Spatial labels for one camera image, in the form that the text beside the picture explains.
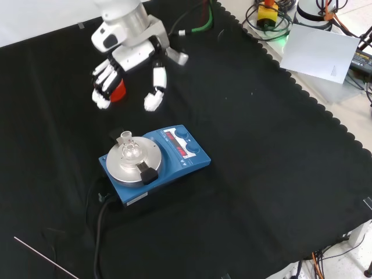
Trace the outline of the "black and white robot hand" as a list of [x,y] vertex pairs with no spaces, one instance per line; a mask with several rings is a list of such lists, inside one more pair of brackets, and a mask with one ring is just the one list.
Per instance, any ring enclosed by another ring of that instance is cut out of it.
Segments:
[[148,25],[126,27],[121,23],[103,22],[91,37],[93,46],[106,59],[92,71],[92,100],[99,109],[123,98],[117,91],[127,72],[169,48],[162,21],[155,17]]

